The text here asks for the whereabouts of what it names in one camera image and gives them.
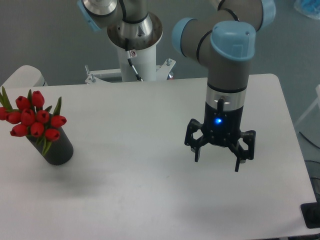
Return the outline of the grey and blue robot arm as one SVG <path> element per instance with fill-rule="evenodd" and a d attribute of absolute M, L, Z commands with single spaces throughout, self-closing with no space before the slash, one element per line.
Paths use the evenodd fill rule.
<path fill-rule="evenodd" d="M 163 26 L 147 1 L 80 0 L 77 6 L 94 31 L 107 30 L 123 82 L 167 78 L 156 67 L 155 56 Z M 230 149 L 236 166 L 254 158 L 256 132 L 242 132 L 240 125 L 256 33 L 275 15 L 272 0 L 221 0 L 208 20 L 186 17 L 175 24 L 174 49 L 208 69 L 204 122 L 191 119 L 184 140 L 196 159 L 206 144 Z"/>

